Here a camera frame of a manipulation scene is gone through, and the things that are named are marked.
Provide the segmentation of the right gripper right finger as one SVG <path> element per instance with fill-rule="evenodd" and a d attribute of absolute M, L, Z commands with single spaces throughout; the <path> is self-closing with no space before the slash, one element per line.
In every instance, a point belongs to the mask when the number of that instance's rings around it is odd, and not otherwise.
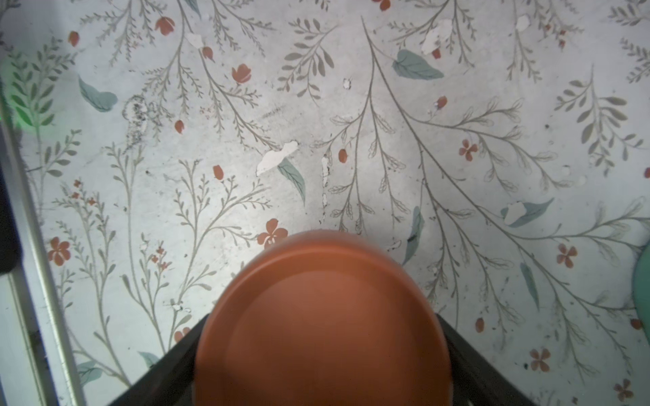
<path fill-rule="evenodd" d="M 441 316 L 438 322 L 450 354 L 453 406 L 534 406 Z"/>

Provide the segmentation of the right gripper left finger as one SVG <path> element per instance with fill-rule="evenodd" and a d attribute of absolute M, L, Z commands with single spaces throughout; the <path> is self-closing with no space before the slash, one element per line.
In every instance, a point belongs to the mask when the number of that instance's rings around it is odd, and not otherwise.
<path fill-rule="evenodd" d="M 196 354 L 207 320 L 208 316 L 204 316 L 147 374 L 115 399 L 112 406 L 193 405 Z"/>

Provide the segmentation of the brown jar lid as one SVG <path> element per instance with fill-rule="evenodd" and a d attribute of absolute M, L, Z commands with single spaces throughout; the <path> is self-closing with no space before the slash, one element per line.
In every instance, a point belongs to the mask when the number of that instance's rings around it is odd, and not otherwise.
<path fill-rule="evenodd" d="M 362 238 L 299 233 L 255 257 L 201 333 L 197 405 L 449 405 L 442 328 L 404 269 Z"/>

